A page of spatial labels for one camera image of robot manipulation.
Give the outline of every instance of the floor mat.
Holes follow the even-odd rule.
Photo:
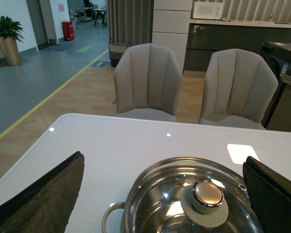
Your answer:
[[[105,67],[109,62],[96,61],[91,67]]]
[[[65,51],[66,49],[70,48],[72,45],[68,45],[68,44],[56,44],[56,45],[52,45],[49,46],[45,49],[42,49],[43,51],[58,51],[58,52],[62,52]]]

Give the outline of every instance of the doorway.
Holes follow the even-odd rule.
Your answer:
[[[38,50],[48,46],[49,40],[43,20],[40,0],[26,0]]]

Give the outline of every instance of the wicker basket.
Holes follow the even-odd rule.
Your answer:
[[[114,42],[112,39],[110,39],[109,43],[109,57],[111,61],[111,65],[113,67],[116,67],[118,62],[120,61],[123,53],[125,50],[130,46],[130,42],[128,43],[118,43]]]

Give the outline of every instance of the beige upholstered chair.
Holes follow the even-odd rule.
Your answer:
[[[154,44],[129,47],[114,70],[117,116],[177,121],[182,77],[173,50]]]
[[[258,54],[240,49],[215,52],[205,77],[199,123],[263,130],[261,121],[277,86]]]

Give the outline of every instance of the pot handle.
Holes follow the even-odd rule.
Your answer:
[[[107,209],[107,211],[103,215],[102,222],[101,222],[102,233],[107,233],[107,231],[106,231],[106,223],[107,223],[107,218],[108,218],[109,214],[111,214],[111,212],[113,212],[114,210],[124,209],[124,207],[125,207],[125,202],[118,202],[118,203],[115,203],[114,205],[110,206]]]

